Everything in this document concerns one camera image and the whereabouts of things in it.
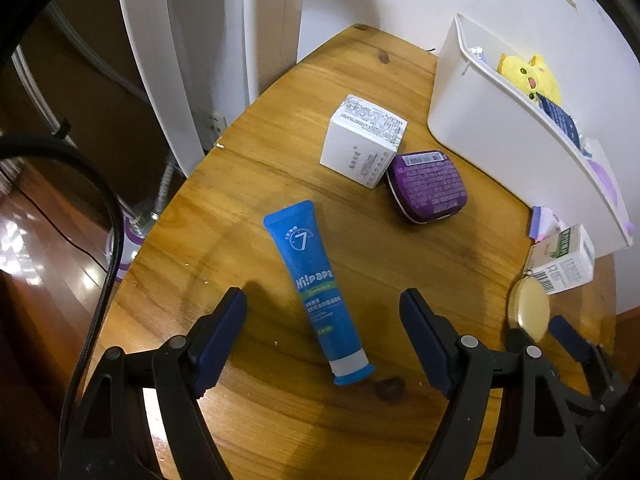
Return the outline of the blue cream tube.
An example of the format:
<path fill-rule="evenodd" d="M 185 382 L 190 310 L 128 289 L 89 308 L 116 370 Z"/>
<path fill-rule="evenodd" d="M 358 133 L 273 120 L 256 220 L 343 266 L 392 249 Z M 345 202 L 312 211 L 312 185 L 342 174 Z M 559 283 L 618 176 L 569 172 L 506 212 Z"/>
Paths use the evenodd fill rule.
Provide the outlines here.
<path fill-rule="evenodd" d="M 362 348 L 318 229 L 310 200 L 268 214 L 264 227 L 288 268 L 334 384 L 348 386 L 374 372 Z"/>

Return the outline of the white square box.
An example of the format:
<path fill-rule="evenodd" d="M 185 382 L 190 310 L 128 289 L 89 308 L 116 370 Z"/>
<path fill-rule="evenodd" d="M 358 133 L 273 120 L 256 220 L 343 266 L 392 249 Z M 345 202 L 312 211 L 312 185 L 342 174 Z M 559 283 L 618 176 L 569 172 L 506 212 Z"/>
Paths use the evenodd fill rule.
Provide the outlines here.
<path fill-rule="evenodd" d="M 397 155 L 408 122 L 349 94 L 332 115 L 320 164 L 366 188 L 375 188 Z"/>

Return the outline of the round gold compact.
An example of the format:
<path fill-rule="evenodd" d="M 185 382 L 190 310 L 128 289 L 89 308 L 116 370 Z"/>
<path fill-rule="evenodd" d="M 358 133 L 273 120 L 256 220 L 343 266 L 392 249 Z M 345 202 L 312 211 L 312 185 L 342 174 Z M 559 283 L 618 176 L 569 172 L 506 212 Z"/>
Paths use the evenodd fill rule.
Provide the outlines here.
<path fill-rule="evenodd" d="M 549 298 L 536 278 L 526 276 L 512 287 L 506 316 L 510 328 L 519 328 L 535 342 L 541 341 L 550 321 Z"/>

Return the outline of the white barcode box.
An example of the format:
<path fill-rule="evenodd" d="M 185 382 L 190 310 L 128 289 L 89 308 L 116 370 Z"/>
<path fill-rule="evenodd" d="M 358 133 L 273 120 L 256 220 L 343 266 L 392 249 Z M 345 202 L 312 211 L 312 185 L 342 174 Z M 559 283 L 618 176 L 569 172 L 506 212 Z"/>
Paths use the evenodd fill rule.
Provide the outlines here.
<path fill-rule="evenodd" d="M 536 278 L 548 295 L 588 284 L 594 274 L 594 246 L 582 224 L 533 244 L 524 274 Z"/>

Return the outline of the pink sticker card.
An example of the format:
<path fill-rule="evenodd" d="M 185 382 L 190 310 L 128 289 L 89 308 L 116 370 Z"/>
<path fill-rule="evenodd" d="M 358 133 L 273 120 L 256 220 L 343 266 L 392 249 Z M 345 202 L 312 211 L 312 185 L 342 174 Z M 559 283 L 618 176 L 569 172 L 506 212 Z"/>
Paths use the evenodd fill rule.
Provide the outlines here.
<path fill-rule="evenodd" d="M 533 206 L 528 236 L 535 242 L 564 231 L 567 224 L 552 209 L 544 206 Z"/>

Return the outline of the purple plush toy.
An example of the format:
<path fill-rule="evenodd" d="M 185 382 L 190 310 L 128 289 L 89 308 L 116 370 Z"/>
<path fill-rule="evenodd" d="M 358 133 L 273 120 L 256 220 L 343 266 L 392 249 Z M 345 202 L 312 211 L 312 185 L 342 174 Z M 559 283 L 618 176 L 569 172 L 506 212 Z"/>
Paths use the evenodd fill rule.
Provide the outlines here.
<path fill-rule="evenodd" d="M 592 159 L 588 160 L 588 164 L 600 179 L 600 182 L 604 186 L 605 192 L 608 194 L 608 198 L 612 200 L 613 205 L 615 207 L 620 206 L 620 193 L 618 192 L 617 185 L 612 180 L 608 170 Z"/>

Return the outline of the purple mint tin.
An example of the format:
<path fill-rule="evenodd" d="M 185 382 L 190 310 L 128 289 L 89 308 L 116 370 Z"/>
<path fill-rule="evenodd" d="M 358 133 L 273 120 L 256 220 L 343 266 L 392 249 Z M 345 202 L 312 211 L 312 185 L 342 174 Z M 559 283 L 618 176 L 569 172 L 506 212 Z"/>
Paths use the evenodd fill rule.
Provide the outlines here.
<path fill-rule="evenodd" d="M 439 150 L 396 155 L 386 179 L 400 211 L 415 224 L 453 216 L 468 202 L 459 171 Z"/>

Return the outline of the dark blue sachet packet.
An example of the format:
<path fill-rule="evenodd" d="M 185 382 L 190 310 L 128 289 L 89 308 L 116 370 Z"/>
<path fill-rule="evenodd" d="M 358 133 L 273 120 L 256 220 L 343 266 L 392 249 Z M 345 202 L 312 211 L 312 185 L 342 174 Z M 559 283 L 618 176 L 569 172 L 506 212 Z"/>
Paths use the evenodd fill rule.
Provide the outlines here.
<path fill-rule="evenodd" d="M 547 114 L 552 122 L 554 122 L 555 125 L 557 125 L 560 130 L 565 133 L 565 135 L 572 141 L 576 148 L 578 148 L 578 150 L 581 150 L 582 144 L 580 143 L 580 136 L 573 118 L 571 118 L 570 115 L 562 109 L 562 107 L 560 107 L 558 104 L 555 104 L 555 102 L 546 98 L 542 94 L 538 93 L 537 96 L 540 108 Z"/>

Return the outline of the white storage bin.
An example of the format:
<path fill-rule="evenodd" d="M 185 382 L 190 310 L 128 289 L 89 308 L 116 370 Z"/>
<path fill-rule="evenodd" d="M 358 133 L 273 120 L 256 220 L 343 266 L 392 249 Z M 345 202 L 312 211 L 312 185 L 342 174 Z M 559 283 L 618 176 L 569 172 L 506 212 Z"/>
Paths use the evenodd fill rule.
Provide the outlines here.
<path fill-rule="evenodd" d="M 439 50 L 428 128 L 446 148 L 477 166 L 528 206 L 546 206 L 568 224 L 582 224 L 599 257 L 634 244 L 617 185 L 559 126 L 496 71 L 512 48 L 457 13 Z"/>

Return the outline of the wooden side table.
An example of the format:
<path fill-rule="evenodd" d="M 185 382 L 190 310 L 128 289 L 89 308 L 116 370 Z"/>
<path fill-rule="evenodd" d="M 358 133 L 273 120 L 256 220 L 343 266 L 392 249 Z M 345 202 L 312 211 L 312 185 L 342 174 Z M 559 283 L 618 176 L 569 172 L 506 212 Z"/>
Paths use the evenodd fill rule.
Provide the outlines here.
<path fill-rule="evenodd" d="M 201 407 L 235 478 L 405 479 L 442 417 L 401 325 L 398 301 L 420 290 L 457 330 L 498 344 L 506 292 L 530 245 L 528 208 L 466 162 L 461 212 L 410 226 L 384 186 L 320 164 L 330 117 L 348 96 L 426 128 L 436 60 L 366 25 L 341 32 L 269 88 L 227 130 L 160 217 L 119 289 L 101 344 L 156 348 L 185 333 L 232 286 L 247 317 Z M 287 252 L 318 240 L 322 266 L 375 371 L 334 382 Z"/>

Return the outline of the yellow plush toy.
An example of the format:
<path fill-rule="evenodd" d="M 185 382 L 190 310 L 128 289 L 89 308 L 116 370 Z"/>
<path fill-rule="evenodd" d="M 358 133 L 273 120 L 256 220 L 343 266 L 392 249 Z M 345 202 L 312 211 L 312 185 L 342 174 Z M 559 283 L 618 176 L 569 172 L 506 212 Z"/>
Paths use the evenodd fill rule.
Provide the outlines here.
<path fill-rule="evenodd" d="M 540 54 L 535 54 L 529 61 L 525 61 L 517 55 L 503 53 L 497 72 L 536 104 L 543 96 L 556 105 L 562 105 L 558 82 Z"/>

